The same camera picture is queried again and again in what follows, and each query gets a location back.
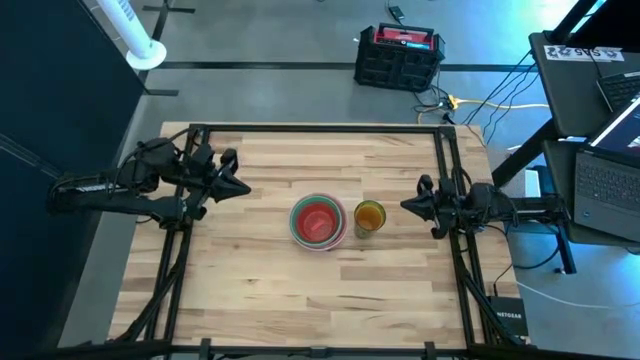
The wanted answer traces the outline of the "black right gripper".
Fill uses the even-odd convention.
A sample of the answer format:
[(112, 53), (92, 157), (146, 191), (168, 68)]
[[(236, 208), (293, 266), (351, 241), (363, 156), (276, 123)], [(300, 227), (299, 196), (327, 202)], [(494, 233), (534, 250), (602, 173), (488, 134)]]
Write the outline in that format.
[(449, 178), (438, 180), (439, 188), (433, 190), (433, 181), (429, 175), (422, 175), (418, 187), (420, 195), (400, 202), (401, 207), (423, 220), (435, 223), (431, 234), (435, 239), (443, 239), (454, 224), (456, 217), (456, 189)]

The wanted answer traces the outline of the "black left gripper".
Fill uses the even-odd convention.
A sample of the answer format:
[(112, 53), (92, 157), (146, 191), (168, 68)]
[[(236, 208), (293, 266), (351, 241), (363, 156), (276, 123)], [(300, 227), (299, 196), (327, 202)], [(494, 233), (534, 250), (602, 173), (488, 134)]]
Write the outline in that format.
[(191, 159), (187, 216), (194, 220), (201, 220), (207, 213), (205, 203), (209, 198), (219, 203), (249, 193), (250, 187), (235, 177), (239, 167), (237, 151), (226, 149), (219, 167), (213, 161), (214, 154), (213, 148), (206, 144), (200, 146)]

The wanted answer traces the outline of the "orange plastic cup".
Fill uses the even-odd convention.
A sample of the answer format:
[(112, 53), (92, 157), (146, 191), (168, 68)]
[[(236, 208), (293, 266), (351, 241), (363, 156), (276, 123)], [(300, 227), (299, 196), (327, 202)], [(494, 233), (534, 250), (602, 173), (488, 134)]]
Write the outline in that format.
[(386, 222), (386, 211), (375, 201), (363, 201), (354, 211), (356, 224), (366, 231), (377, 231)]

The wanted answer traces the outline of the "green translucent plastic cup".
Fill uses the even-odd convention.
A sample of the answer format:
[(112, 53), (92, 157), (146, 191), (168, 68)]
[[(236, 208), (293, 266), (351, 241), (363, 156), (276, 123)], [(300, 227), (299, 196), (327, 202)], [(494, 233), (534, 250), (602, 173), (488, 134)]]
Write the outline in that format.
[(366, 231), (362, 228), (360, 228), (356, 222), (355, 222), (355, 217), (354, 217), (354, 233), (358, 238), (361, 239), (366, 239), (371, 237), (373, 234), (375, 234), (377, 231)]

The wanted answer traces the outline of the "small red plastic bowl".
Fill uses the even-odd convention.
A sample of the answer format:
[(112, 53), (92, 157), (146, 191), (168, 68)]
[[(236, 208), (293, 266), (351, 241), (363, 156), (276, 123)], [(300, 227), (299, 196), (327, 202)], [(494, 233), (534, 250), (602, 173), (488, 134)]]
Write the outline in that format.
[(301, 205), (294, 215), (294, 230), (304, 241), (319, 245), (332, 239), (339, 225), (337, 210), (327, 202)]

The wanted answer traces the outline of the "white box under desk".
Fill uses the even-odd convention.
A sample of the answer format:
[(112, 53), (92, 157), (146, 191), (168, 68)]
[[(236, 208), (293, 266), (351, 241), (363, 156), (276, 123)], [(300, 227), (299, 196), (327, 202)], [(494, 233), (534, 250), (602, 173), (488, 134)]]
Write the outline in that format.
[(541, 196), (540, 178), (537, 170), (525, 170), (525, 196), (529, 198)]

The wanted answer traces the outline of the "black and red toolbox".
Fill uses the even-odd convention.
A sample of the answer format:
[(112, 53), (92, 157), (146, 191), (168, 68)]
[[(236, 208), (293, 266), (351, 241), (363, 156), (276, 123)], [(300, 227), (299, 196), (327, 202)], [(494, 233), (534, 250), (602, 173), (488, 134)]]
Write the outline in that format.
[(445, 45), (431, 28), (369, 26), (360, 32), (354, 80), (363, 86), (424, 92), (445, 59)]

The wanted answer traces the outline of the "black desk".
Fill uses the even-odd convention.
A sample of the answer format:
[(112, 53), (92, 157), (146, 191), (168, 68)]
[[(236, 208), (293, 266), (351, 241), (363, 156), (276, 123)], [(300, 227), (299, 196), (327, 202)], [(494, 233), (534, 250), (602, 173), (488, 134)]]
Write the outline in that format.
[(615, 47), (631, 52), (640, 63), (640, 0), (606, 0), (585, 23), (586, 35), (572, 29), (588, 13), (596, 0), (578, 0), (563, 21), (552, 31), (533, 33), (530, 45), (542, 79), (552, 117), (514, 154), (492, 173), (493, 182), (502, 187), (538, 155), (548, 162), (554, 189), (567, 206), (570, 220), (557, 236), (564, 271), (573, 274), (575, 263), (569, 243), (579, 236), (592, 236), (598, 245), (640, 246), (640, 243), (577, 224), (574, 213), (574, 172), (576, 152), (597, 134), (613, 115), (600, 90), (598, 64), (547, 60), (544, 45), (595, 49)]

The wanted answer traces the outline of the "white tower fan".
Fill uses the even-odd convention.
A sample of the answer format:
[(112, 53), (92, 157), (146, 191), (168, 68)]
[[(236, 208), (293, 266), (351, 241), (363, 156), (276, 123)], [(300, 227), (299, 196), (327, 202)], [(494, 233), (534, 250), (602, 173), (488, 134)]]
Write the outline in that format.
[(96, 0), (128, 47), (125, 59), (136, 70), (151, 70), (166, 58), (166, 47), (153, 40), (128, 0)]

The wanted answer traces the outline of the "open grey laptop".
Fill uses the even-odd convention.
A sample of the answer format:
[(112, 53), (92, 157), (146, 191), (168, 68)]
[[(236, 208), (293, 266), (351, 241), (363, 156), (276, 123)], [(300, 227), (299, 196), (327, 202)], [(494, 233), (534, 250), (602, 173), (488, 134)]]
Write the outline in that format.
[(573, 219), (640, 243), (640, 93), (576, 152)]

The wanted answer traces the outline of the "black room divider panel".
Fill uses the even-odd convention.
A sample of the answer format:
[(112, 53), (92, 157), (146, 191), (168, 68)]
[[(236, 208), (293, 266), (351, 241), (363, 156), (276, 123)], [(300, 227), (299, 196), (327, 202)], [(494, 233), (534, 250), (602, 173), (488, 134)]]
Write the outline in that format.
[(99, 216), (48, 191), (115, 164), (142, 92), (82, 0), (0, 0), (0, 360), (58, 345)]

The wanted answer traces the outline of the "white printed label sheet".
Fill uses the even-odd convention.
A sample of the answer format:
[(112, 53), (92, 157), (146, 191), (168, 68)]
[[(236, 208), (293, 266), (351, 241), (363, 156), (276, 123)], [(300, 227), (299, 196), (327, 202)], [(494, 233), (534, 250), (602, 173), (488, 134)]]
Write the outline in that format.
[(574, 61), (574, 62), (624, 62), (624, 55), (618, 49), (595, 48), (582, 49), (571, 48), (563, 45), (544, 45), (544, 53), (547, 60)]

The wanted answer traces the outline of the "black laptop keyboard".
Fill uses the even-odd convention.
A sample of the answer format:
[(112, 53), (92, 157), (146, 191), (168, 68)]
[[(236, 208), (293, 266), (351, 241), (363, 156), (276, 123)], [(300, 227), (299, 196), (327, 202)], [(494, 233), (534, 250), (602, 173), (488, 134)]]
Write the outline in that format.
[(616, 112), (640, 93), (640, 71), (605, 76), (596, 84), (610, 111)]

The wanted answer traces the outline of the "black aluminium table frame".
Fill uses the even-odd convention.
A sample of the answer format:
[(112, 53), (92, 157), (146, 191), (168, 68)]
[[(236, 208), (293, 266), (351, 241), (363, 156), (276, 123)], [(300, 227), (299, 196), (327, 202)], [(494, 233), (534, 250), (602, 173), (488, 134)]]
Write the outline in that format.
[[(503, 235), (435, 239), (400, 202), (418, 178), (490, 179), (488, 157), (462, 126), (191, 124), (180, 146), (238, 153), (251, 192), (209, 203), (183, 232), (139, 225), (101, 356), (196, 353), (309, 357), (505, 357), (491, 286), (518, 289)], [(294, 204), (326, 194), (344, 223), (364, 200), (383, 205), (371, 238), (348, 227), (326, 251), (298, 245)]]

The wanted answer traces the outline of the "black network switch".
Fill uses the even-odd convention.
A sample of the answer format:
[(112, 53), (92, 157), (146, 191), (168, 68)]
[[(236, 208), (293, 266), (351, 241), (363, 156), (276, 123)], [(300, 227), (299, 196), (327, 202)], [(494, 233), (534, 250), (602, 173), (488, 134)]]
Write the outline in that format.
[(524, 302), (520, 298), (490, 296), (489, 302), (504, 326), (513, 334), (528, 337)]

